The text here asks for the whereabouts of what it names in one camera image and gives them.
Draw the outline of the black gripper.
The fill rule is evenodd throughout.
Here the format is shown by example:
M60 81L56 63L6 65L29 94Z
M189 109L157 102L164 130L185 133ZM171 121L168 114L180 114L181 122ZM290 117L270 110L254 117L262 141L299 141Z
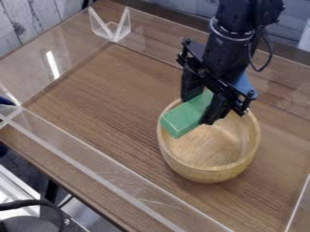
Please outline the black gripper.
M181 102L200 95L204 89L212 92L200 124L212 125L231 111L243 116L258 98L258 91L246 75L252 63L254 39L254 31L241 34L212 31L207 43L189 38L181 42L181 52L176 56L183 67Z

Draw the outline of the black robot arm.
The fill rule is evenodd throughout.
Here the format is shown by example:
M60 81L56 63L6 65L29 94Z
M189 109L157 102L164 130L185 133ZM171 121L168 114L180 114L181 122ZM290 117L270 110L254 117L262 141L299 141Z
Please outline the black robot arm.
M246 70L264 69L254 65L252 56L258 44L270 41L266 27L278 22L283 10L282 0L219 0L207 42L183 40L176 56L183 67L180 99L188 102L203 91L212 93L200 124L213 124L229 112L247 113L258 91Z

